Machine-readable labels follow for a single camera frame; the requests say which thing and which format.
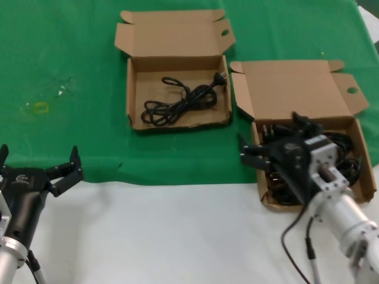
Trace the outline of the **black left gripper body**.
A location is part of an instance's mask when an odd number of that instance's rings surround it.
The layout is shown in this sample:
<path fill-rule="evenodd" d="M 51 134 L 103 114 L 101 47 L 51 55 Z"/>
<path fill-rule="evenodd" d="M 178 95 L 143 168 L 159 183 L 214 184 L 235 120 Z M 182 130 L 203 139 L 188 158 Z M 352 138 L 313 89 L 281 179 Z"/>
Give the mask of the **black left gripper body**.
<path fill-rule="evenodd" d="M 50 179 L 44 169 L 1 167 L 1 191 L 11 213 L 6 237 L 30 246 L 49 193 Z"/>

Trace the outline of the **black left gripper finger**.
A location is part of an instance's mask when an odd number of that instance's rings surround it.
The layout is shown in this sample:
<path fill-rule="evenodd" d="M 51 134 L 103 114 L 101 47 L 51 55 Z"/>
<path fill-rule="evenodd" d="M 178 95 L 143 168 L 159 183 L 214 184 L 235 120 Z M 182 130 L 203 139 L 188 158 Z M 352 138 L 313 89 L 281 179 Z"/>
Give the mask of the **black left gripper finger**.
<path fill-rule="evenodd" d="M 0 170 L 1 170 L 1 175 L 4 173 L 4 170 L 6 168 L 5 166 L 5 161 L 9 155 L 9 149 L 6 144 L 3 144 L 0 148 Z"/>
<path fill-rule="evenodd" d="M 69 162 L 45 170 L 50 181 L 49 192 L 58 197 L 83 180 L 83 170 L 78 147 L 73 146 Z"/>

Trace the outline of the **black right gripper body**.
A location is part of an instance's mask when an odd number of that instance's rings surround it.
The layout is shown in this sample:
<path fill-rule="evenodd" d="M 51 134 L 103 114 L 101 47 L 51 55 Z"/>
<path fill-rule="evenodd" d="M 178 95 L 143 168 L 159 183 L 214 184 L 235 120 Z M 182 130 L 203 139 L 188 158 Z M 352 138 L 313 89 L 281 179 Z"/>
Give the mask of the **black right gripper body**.
<path fill-rule="evenodd" d="M 307 205 L 317 193 L 310 177 L 311 153 L 319 148 L 316 138 L 281 138 L 264 144 L 271 162 L 266 171 L 268 190 L 280 205 Z"/>

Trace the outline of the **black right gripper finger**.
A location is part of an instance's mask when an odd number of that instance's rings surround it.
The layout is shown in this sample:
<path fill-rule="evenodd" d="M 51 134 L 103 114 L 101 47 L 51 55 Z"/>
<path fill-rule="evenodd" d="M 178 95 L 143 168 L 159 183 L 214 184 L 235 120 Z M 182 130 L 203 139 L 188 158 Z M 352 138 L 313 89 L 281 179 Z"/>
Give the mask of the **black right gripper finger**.
<path fill-rule="evenodd" d="M 240 161 L 254 169 L 267 171 L 271 167 L 269 160 L 269 147 L 262 145 L 249 145 L 243 135 L 238 134 Z"/>
<path fill-rule="evenodd" d="M 295 134 L 302 138 L 312 138 L 323 134 L 323 126 L 312 121 L 306 116 L 299 115 L 297 112 L 292 113 Z"/>

